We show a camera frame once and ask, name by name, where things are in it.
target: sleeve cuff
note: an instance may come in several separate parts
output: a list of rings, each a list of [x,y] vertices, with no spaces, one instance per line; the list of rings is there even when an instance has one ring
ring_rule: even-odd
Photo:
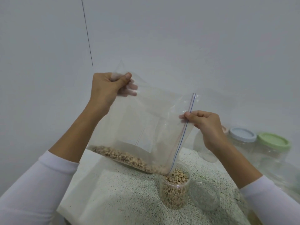
[[[266,176],[262,176],[254,182],[244,186],[240,189],[240,193],[245,197],[253,196],[255,194],[270,190],[275,186],[274,182],[268,179]]]
[[[73,175],[77,171],[77,167],[79,165],[78,162],[71,162],[60,158],[57,155],[52,154],[50,151],[46,151],[39,158],[39,162],[52,170],[70,175]]]

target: countertop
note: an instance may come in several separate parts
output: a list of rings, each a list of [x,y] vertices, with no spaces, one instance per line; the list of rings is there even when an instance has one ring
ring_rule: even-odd
[[[202,211],[189,200],[179,210],[167,208],[158,195],[158,175],[128,168],[85,150],[77,172],[58,207],[72,225],[95,224],[249,224],[238,205],[236,185],[220,162],[209,163],[183,148],[179,158],[193,178],[206,180],[220,191],[220,205]]]

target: wall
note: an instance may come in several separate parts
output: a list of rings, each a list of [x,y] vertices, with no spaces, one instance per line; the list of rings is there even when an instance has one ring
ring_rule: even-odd
[[[0,0],[0,195],[49,149],[90,95],[81,0]]]
[[[122,59],[150,84],[201,88],[198,109],[272,131],[300,166],[299,0],[83,0],[95,71]]]

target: jar filled with beans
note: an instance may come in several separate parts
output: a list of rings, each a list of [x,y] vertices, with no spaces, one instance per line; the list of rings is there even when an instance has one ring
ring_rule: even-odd
[[[171,209],[183,208],[189,200],[190,180],[190,170],[184,163],[178,162],[172,173],[160,177],[159,197],[162,203]]]

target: person's left hand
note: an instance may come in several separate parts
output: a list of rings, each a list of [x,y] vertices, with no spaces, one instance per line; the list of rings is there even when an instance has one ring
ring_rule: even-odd
[[[93,110],[100,118],[105,116],[110,106],[113,104],[117,95],[136,96],[137,93],[132,90],[137,90],[137,86],[131,80],[131,73],[120,75],[118,80],[111,79],[111,72],[95,73],[92,82],[91,98],[87,107]]]

